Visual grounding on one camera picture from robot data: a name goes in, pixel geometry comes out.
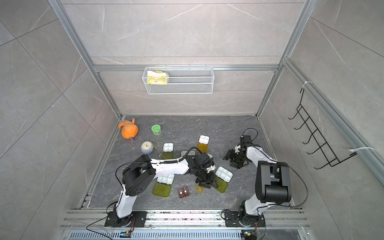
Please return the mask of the yellow small pillbox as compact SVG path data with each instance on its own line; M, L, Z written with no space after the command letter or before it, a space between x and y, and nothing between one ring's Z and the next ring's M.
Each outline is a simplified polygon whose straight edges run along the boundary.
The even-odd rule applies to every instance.
M197 190L199 193L201 193L201 192L204 190L204 188L201 187L199 184L197 184L197 185L196 185L196 190Z

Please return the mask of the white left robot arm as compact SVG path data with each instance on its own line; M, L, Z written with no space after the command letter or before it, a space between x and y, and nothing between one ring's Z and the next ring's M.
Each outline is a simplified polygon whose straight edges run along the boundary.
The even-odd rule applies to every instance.
M116 204L117 217L123 219L132 214L138 195L144 192L153 179L166 175L194 175L196 183L205 188L217 185L213 158L207 153L189 155L171 160L151 159L142 155L123 170L121 195Z

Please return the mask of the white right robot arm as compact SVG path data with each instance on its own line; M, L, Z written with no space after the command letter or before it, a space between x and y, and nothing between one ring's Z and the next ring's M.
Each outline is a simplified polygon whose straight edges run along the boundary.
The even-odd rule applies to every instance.
M239 207L239 221L249 226L262 217L263 211L272 206L288 203L292 199L290 167L278 162L254 144L251 136L242 135L240 143L227 152L224 160L236 169L253 163L256 167L254 195Z

